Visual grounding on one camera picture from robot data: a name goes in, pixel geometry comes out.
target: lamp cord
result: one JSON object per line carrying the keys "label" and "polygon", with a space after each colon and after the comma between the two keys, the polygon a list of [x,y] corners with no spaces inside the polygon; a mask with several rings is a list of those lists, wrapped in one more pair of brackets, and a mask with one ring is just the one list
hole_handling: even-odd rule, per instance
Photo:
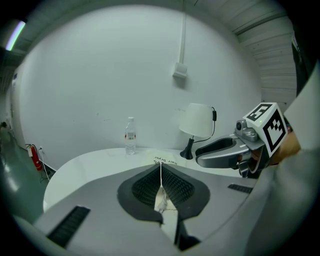
{"label": "lamp cord", "polygon": [[215,130],[216,130],[216,121],[213,121],[213,133],[212,133],[212,135],[211,135],[211,137],[209,137],[209,138],[207,138],[207,139],[204,139],[204,140],[198,140],[198,141],[195,141],[194,143],[198,143],[198,142],[205,142],[205,141],[207,141],[207,140],[209,140],[209,139],[211,139],[212,138],[212,136],[214,135],[214,133],[215,133]]}

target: white marker cube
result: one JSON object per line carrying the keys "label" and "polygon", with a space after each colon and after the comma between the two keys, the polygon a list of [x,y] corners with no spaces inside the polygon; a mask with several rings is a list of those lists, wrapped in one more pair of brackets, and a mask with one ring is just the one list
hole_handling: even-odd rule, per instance
{"label": "white marker cube", "polygon": [[243,119],[265,143],[269,157],[279,148],[288,135],[284,117],[277,103],[260,103]]}

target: white lampshade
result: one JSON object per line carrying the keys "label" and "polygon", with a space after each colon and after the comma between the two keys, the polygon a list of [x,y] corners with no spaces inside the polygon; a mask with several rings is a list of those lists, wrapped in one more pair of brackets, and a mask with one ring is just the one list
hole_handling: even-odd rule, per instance
{"label": "white lampshade", "polygon": [[197,137],[210,137],[212,135],[213,109],[211,106],[190,103],[179,129],[187,134]]}

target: black lamp base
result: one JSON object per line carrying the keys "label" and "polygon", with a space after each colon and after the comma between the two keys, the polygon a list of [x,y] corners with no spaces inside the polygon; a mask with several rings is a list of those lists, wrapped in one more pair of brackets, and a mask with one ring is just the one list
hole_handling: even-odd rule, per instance
{"label": "black lamp base", "polygon": [[192,148],[192,145],[194,144],[194,141],[195,140],[193,138],[189,139],[188,145],[185,147],[184,151],[180,152],[180,156],[188,160],[191,160],[192,158],[194,158],[191,153],[191,148]]}

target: bottle label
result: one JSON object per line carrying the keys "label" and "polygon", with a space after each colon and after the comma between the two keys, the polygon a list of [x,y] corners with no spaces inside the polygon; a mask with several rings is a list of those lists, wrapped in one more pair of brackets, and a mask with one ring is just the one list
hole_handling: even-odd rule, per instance
{"label": "bottle label", "polygon": [[124,135],[124,138],[128,141],[131,141],[136,138],[136,134],[134,132],[128,132],[126,135]]}

